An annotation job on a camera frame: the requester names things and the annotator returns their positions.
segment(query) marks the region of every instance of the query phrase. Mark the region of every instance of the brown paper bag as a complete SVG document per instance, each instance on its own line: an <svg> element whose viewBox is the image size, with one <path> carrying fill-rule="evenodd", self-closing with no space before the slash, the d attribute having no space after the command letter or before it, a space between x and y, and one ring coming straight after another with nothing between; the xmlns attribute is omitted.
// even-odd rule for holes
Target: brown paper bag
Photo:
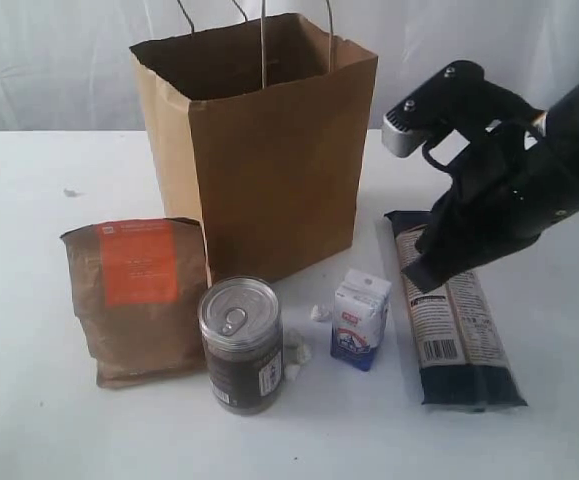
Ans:
<svg viewBox="0 0 579 480"><path fill-rule="evenodd" d="M198 302L207 289L197 223L130 220L64 234L73 307L101 387L205 366Z"/></svg>
<svg viewBox="0 0 579 480"><path fill-rule="evenodd" d="M377 56L298 14L263 37L264 89L260 20L131 47L166 214L202 223L214 281L352 242Z"/></svg>

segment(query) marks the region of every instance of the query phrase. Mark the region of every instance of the white backdrop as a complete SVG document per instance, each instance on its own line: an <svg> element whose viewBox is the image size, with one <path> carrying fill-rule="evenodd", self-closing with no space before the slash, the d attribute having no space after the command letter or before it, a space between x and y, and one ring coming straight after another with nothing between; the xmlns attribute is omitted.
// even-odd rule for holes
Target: white backdrop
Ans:
<svg viewBox="0 0 579 480"><path fill-rule="evenodd" d="M184 3L199 29L241 21L229 0ZM259 3L241 0L251 17ZM324 0L268 4L327 25ZM380 55L374 126L458 58L541 108L579 82L579 0L332 4L336 33ZM0 0L0 130L142 129L127 47L187 32L175 0Z"/></svg>

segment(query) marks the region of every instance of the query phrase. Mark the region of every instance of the tabletop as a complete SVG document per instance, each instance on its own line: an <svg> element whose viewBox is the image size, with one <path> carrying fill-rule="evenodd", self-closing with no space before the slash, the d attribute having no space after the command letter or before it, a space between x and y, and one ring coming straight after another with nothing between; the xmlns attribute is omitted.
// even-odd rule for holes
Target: tabletop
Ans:
<svg viewBox="0 0 579 480"><path fill-rule="evenodd" d="M455 153L459 139L439 148ZM0 479L579 478L579 214L479 269L529 403L465 414L420 405L395 246L382 216L425 209L447 178L370 131L351 249L274 285L313 358L254 417L224 411L206 374L95 386L73 315L63 232L163 215L144 132L0 133ZM395 283L370 372L329 356L310 320L349 268Z"/></svg>

